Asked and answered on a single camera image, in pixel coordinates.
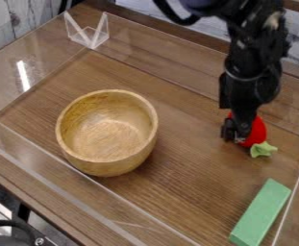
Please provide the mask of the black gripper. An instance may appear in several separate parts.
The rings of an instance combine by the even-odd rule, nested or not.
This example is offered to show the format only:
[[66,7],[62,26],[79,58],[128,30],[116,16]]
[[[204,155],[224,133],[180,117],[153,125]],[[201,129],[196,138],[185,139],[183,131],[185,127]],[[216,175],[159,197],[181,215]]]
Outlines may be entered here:
[[224,66],[217,88],[219,107],[231,111],[231,117],[224,118],[220,126],[224,141],[246,142],[259,107],[280,92],[282,72],[279,63],[268,64],[252,73],[235,64]]

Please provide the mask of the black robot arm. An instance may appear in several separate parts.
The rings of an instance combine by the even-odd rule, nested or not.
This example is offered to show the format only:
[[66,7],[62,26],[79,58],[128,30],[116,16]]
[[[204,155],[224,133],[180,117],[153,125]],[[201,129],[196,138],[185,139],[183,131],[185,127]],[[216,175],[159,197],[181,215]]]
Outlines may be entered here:
[[250,137],[256,111],[278,96],[282,59],[287,54],[283,0],[180,0],[196,17],[225,22],[229,48],[219,76],[219,106],[229,117],[220,127],[224,140]]

